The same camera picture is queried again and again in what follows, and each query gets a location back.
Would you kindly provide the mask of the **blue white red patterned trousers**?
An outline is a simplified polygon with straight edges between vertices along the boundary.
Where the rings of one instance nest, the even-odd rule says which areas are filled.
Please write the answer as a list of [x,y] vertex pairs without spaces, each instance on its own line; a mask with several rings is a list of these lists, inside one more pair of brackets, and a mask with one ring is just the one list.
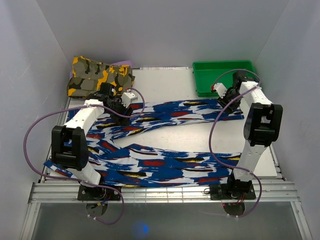
[[242,120],[243,112],[222,112],[215,99],[133,103],[129,125],[116,124],[102,114],[88,131],[89,163],[105,186],[163,188],[224,183],[239,152],[215,153],[176,151],[132,143],[121,147],[116,140],[161,127]]

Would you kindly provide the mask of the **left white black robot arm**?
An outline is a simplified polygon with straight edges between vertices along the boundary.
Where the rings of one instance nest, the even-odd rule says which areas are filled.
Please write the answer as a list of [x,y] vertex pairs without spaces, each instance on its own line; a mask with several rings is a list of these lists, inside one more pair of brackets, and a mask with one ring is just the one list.
[[100,184],[101,175],[89,162],[86,134],[104,113],[110,114],[111,122],[116,126],[128,126],[133,112],[130,104],[136,99],[131,92],[116,95],[114,85],[102,83],[70,120],[62,126],[56,125],[51,131],[51,161],[79,179],[95,200],[106,195],[106,187]]

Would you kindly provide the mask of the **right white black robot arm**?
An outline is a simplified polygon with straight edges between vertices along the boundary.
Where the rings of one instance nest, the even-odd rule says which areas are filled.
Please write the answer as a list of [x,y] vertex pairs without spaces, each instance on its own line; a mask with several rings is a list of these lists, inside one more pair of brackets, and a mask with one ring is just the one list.
[[219,98],[217,102],[223,111],[232,114],[245,100],[249,107],[243,128],[245,144],[239,161],[227,178],[226,184],[219,184],[211,189],[212,198],[255,199],[253,172],[264,151],[275,142],[280,133],[283,107],[272,103],[260,88],[256,74],[248,76],[249,70],[233,69],[232,86],[226,88],[222,83],[213,85]]

